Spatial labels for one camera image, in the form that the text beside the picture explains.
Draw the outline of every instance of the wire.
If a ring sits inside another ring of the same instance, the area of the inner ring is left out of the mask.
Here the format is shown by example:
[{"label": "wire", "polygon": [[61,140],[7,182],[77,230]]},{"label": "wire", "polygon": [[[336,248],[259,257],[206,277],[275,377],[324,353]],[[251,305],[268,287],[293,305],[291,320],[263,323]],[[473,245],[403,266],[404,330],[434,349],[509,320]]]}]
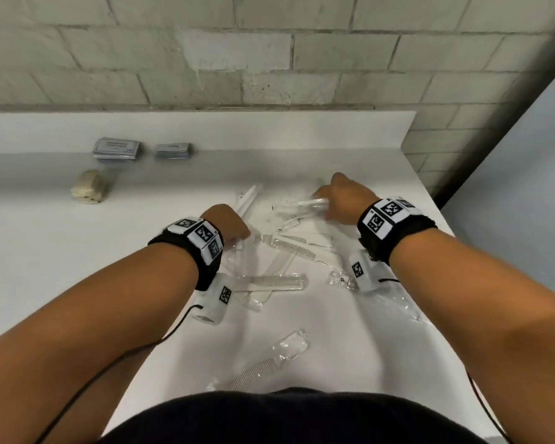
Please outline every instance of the wire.
[{"label": "wire", "polygon": [[466,372],[466,375],[469,378],[469,383],[471,384],[471,388],[473,388],[473,392],[474,392],[475,396],[477,397],[477,400],[481,404],[481,407],[483,408],[483,411],[485,411],[485,414],[487,415],[489,420],[493,423],[493,425],[495,425],[495,427],[496,427],[496,429],[498,429],[498,432],[500,433],[500,435],[502,435],[502,437],[508,442],[508,444],[514,444],[514,441],[512,441],[510,439],[508,434],[506,432],[504,432],[504,429],[502,427],[500,427],[500,425],[496,422],[496,420],[493,418],[493,416],[491,416],[491,413],[489,412],[489,410],[485,406],[485,403],[483,402],[483,399],[481,399],[481,395],[479,394],[479,390],[475,386],[475,382],[473,380],[473,377],[471,377],[471,374],[469,373],[469,371]]},{"label": "wire", "polygon": [[119,355],[119,357],[117,357],[115,360],[113,360],[111,363],[109,363],[103,369],[101,369],[99,372],[97,372],[95,374],[95,376],[93,376],[93,378],[91,378],[89,381],[87,381],[87,383],[85,383],[82,386],[82,388],[80,388],[78,391],[76,391],[75,395],[72,396],[72,398],[70,400],[68,400],[68,403],[66,403],[66,405],[64,405],[64,407],[61,409],[61,411],[58,413],[58,415],[53,419],[53,421],[51,421],[51,423],[45,428],[45,430],[43,430],[43,433],[41,433],[39,435],[39,438],[37,438],[37,440],[35,440],[34,444],[41,444],[45,440],[45,438],[47,438],[47,436],[52,432],[54,427],[56,425],[58,425],[61,418],[64,417],[64,415],[68,412],[68,410],[70,410],[72,405],[74,405],[74,403],[80,398],[80,396],[82,396],[84,394],[84,392],[87,389],[89,389],[90,386],[93,383],[95,383],[99,378],[101,378],[105,373],[107,373],[113,366],[115,366],[119,362],[122,362],[127,357],[131,357],[133,355],[136,355],[137,353],[145,351],[146,349],[148,349],[150,347],[156,347],[159,344],[164,343],[166,340],[168,340],[172,336],[173,333],[175,333],[177,331],[179,326],[181,324],[183,324],[183,321],[185,321],[185,318],[187,317],[187,314],[189,314],[189,312],[191,310],[193,310],[194,308],[200,308],[201,309],[203,307],[198,305],[198,304],[194,304],[194,305],[190,306],[187,309],[187,311],[185,312],[185,314],[183,315],[183,317],[181,318],[181,320],[179,321],[179,323],[177,324],[177,326],[174,329],[172,329],[165,337],[161,338],[160,340],[156,340],[154,342],[151,342],[151,343],[148,343],[148,344],[143,344],[142,346],[135,347],[133,349],[130,349],[129,351],[125,351],[123,354]]}]

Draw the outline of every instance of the qr code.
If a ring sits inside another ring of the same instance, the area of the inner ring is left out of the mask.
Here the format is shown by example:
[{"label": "qr code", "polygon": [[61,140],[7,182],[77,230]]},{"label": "qr code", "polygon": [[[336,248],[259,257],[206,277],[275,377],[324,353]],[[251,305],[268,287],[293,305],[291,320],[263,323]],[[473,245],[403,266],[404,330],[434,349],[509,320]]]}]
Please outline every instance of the qr code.
[{"label": "qr code", "polygon": [[403,208],[400,205],[398,205],[396,202],[390,201],[388,204],[385,205],[385,207],[381,208],[380,210],[382,210],[383,212],[385,212],[385,214],[389,216],[393,216],[395,214],[398,214],[400,211],[402,211]]},{"label": "qr code", "polygon": [[197,223],[198,223],[197,221],[188,220],[187,218],[184,218],[182,220],[177,221],[177,223],[175,224],[181,227],[190,228],[191,226],[193,226],[193,224],[197,224]]},{"label": "qr code", "polygon": [[220,293],[220,300],[228,305],[228,301],[230,300],[230,296],[232,295],[232,290],[230,290],[228,287],[223,287],[222,288],[222,293]]},{"label": "qr code", "polygon": [[362,266],[360,265],[360,262],[357,261],[355,262],[351,268],[353,269],[353,273],[356,277],[360,277],[364,275],[364,272],[362,271]]},{"label": "qr code", "polygon": [[375,234],[378,233],[383,224],[385,224],[385,220],[376,214],[368,221],[368,227]]},{"label": "qr code", "polygon": [[411,202],[406,201],[406,200],[404,200],[404,199],[398,199],[397,202],[398,202],[399,204],[401,204],[401,205],[403,205],[403,206],[409,208],[409,209],[411,209],[411,208],[414,209],[414,208],[415,208],[415,206],[414,206]]},{"label": "qr code", "polygon": [[198,227],[195,233],[199,235],[199,237],[206,243],[214,238],[214,234],[205,226],[205,224],[202,224],[200,227]]},{"label": "qr code", "polygon": [[220,253],[220,246],[218,246],[218,242],[216,240],[212,241],[212,243],[209,244],[208,249],[212,260],[214,260]]}]

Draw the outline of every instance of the brick wall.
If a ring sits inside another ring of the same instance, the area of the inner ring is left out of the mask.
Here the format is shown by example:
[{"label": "brick wall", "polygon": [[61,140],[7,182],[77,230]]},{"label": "brick wall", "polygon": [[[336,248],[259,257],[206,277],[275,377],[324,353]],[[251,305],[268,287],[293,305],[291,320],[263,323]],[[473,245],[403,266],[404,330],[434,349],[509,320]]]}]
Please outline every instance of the brick wall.
[{"label": "brick wall", "polygon": [[555,0],[0,0],[0,110],[414,109],[432,193],[554,75]]}]

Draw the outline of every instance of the black wristband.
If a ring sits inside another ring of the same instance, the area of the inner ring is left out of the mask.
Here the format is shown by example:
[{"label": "black wristband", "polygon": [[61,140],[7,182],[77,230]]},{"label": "black wristband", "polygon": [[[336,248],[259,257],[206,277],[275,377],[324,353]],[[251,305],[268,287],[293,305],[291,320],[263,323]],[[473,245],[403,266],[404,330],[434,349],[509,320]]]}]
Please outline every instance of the black wristband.
[{"label": "black wristband", "polygon": [[413,204],[397,196],[368,207],[357,228],[362,236],[360,243],[371,257],[388,265],[392,250],[403,238],[437,226]]},{"label": "black wristband", "polygon": [[185,249],[198,266],[196,290],[207,291],[220,269],[224,239],[213,224],[201,218],[184,218],[166,227],[148,242],[168,243]]}]

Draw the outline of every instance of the person's left hand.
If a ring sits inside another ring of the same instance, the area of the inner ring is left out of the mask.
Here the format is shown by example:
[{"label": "person's left hand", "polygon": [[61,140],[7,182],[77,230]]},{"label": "person's left hand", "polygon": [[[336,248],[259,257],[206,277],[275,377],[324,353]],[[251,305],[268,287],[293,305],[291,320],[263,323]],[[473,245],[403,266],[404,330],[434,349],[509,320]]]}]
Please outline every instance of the person's left hand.
[{"label": "person's left hand", "polygon": [[251,231],[237,212],[226,204],[213,205],[201,215],[201,218],[208,220],[220,231],[224,244],[232,240],[244,240],[251,235]]}]

